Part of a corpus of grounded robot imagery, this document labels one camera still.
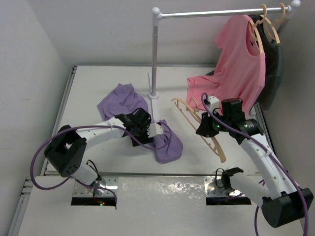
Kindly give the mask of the purple t shirt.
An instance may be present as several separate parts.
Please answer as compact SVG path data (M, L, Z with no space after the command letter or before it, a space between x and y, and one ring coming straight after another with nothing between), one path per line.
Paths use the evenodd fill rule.
M146 100L135 92L132 84L118 84L97 105L103 121L115 115L130 114L139 108L149 111ZM165 164L178 160L182 156L183 143L171 129L165 126L167 124L165 120L161 120L159 124L162 125L164 133L153 137L151 141L153 148L163 147L155 151L156 161Z

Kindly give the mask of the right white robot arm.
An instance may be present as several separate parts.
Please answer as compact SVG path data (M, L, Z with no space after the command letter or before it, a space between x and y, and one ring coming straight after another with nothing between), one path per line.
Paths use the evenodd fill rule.
M201 102L205 112L196 134L212 138L220 132L227 132L251 158L265 183L262 186L247 182L244 170L234 167L222 172L221 186L225 190L238 190L245 194L261 209L265 220L273 228L304 219L306 235L308 210L314 195L309 188L301 188L284 169L257 121L246 118L242 99L219 101L203 93Z

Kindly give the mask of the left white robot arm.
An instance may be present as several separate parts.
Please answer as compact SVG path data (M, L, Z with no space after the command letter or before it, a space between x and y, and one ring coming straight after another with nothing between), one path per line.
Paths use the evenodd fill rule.
M154 136L162 133L162 127L152 123L151 115L139 108L134 113L116 115L92 128L74 130L65 125L49 143L44 155L62 177L71 177L92 186L98 174L82 162L87 149L129 134L141 144L148 144Z

